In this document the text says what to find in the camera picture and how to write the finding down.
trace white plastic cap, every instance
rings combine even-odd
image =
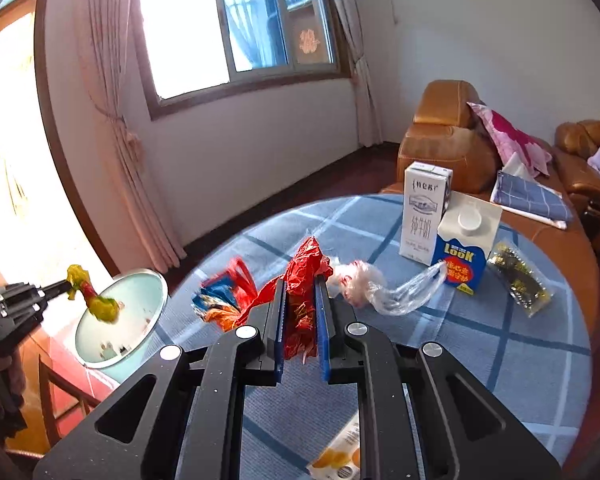
[[[472,205],[464,206],[458,214],[458,225],[465,235],[474,234],[482,224],[480,211]]]

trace wooden chair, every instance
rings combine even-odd
[[[87,416],[92,408],[95,408],[100,401],[90,394],[77,388],[64,377],[53,371],[47,366],[41,358],[38,359],[38,368],[40,375],[40,403],[42,405],[42,416],[45,423],[46,438],[51,446],[54,446],[61,439],[58,431],[58,422],[66,416],[80,409],[82,416]],[[67,408],[55,413],[51,395],[51,385],[54,384],[65,393],[75,399],[75,402]]]

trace wooden floor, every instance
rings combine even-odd
[[[171,269],[166,279],[173,292],[184,277],[211,251],[233,235],[269,216],[315,200],[378,192],[395,181],[398,145],[384,143],[362,148],[308,176],[293,186],[266,199],[229,220],[186,247],[187,257],[178,269]],[[600,319],[592,338],[593,377],[589,406],[576,444],[565,469],[576,466],[600,436]]]

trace silver screw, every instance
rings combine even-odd
[[[251,325],[243,325],[239,326],[235,329],[235,335],[237,335],[240,339],[251,339],[258,333],[256,327]]]
[[[422,351],[429,357],[439,357],[442,355],[442,346],[438,343],[427,343],[422,347]]]
[[[351,323],[347,326],[347,332],[351,335],[365,335],[369,331],[369,328],[364,323]]]
[[[176,345],[165,346],[160,350],[160,357],[165,361],[173,361],[180,356],[180,348]]]

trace round table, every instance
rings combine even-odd
[[[401,225],[402,196],[368,195],[312,203],[248,228],[190,273],[137,351],[102,371],[123,381],[165,344],[191,350],[215,341],[219,329],[195,316],[191,296],[233,256],[243,257],[260,287],[281,274],[298,245],[314,235],[325,255],[343,263],[366,260],[384,272],[389,286],[400,285],[424,268],[398,254]],[[496,240],[504,238],[512,239],[555,289],[551,305],[533,318],[489,270],[474,296],[444,285],[406,316],[380,316],[370,306],[356,313],[394,342],[440,342],[563,463],[589,399],[589,336],[578,301],[548,257],[501,224]],[[247,390],[240,478],[308,478],[305,466],[357,408],[356,387],[323,383],[317,360],[286,362],[282,384]]]

